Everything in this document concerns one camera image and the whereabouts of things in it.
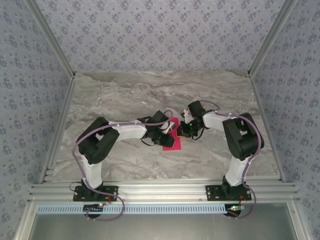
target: black mounting plate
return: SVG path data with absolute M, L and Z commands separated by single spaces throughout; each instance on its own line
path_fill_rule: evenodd
M 99 191 L 103 193 L 118 195 L 118 186 L 100 186 Z M 110 196 L 111 202 L 116 202 L 117 198 Z M 73 194 L 74 202 L 109 202 L 108 196 L 92 192 L 88 194 L 88 188 L 86 186 L 76 186 Z
M 251 193 L 247 193 L 248 189 L 245 187 L 239 187 L 233 198 L 227 197 L 222 189 L 221 185 L 207 185 L 205 186 L 206 199 L 208 201 L 243 201 L 241 195 L 245 197 L 247 201 L 250 201 Z

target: floral wallpaper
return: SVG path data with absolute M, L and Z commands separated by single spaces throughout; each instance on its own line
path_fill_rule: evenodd
M 320 239 L 320 2 L 298 0 L 255 81 L 288 181 Z
M 248 69 L 283 0 L 36 0 L 76 72 Z
M 69 78 L 23 0 L 0 1 L 0 239 L 14 237 Z

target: marble tabletop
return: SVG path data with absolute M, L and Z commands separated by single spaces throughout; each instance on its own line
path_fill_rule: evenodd
M 71 155 L 79 135 L 97 118 L 132 121 L 157 110 L 180 114 L 195 100 L 211 100 L 222 113 L 252 115 L 265 145 L 251 164 L 248 176 L 273 176 L 279 171 L 249 79 L 236 72 L 163 71 L 80 73 L 75 76 L 62 143 L 56 156 L 53 181 L 79 181 L 81 173 Z M 209 103 L 204 108 L 213 109 Z M 102 164 L 102 179 L 221 178 L 231 153 L 224 132 L 208 129 L 193 141 L 181 140 L 182 150 L 163 151 L 138 139 L 117 142 Z

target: aluminum rail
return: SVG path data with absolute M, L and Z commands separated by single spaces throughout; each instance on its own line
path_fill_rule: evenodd
M 207 185 L 221 185 L 220 179 L 168 179 L 168 180 L 122 180 L 105 181 L 105 186 L 119 186 L 118 195 L 130 204 L 191 204 L 213 203 L 207 201 Z M 41 204 L 74 203 L 71 182 L 35 184 L 31 187 L 28 202 Z M 258 203 L 291 203 L 300 200 L 294 183 L 284 183 L 271 177 L 248 178 Z M 71 188 L 79 186 L 73 183 Z M 237 201 L 215 201 L 217 204 Z

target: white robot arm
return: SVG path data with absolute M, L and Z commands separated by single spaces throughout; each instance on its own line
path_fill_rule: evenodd
M 168 133 L 173 129 L 174 122 L 166 122 L 157 126 L 145 126 L 141 123 L 161 123 L 168 120 L 162 112 L 158 111 L 152 117 L 144 117 L 132 121 L 131 125 L 125 125 L 123 122 L 107 121 L 104 117 L 98 117 L 78 138 L 81 139 L 87 133 L 106 125 L 116 125 L 97 134 L 89 136 L 79 144 L 79 152 L 83 162 L 83 170 L 89 185 L 96 189 L 102 185 L 101 171 L 102 161 L 107 157 L 115 142 L 125 139 L 144 139 L 150 138 L 154 144 L 172 147 L 174 138 Z
M 185 110 L 182 116 L 184 121 L 180 122 L 177 129 L 178 136 L 197 140 L 205 129 L 224 131 L 232 156 L 229 169 L 222 180 L 222 190 L 229 200 L 234 196 L 238 197 L 239 192 L 247 191 L 242 185 L 242 177 L 245 175 L 243 173 L 249 158 L 257 151 L 259 145 L 258 136 L 253 127 L 241 118 L 231 117 L 232 115 L 221 116 L 214 110 L 206 111 L 200 101 L 189 104 L 188 110 Z M 240 116 L 255 125 L 249 113 L 243 113 Z M 264 140 L 261 137 L 261 149 L 263 147 Z

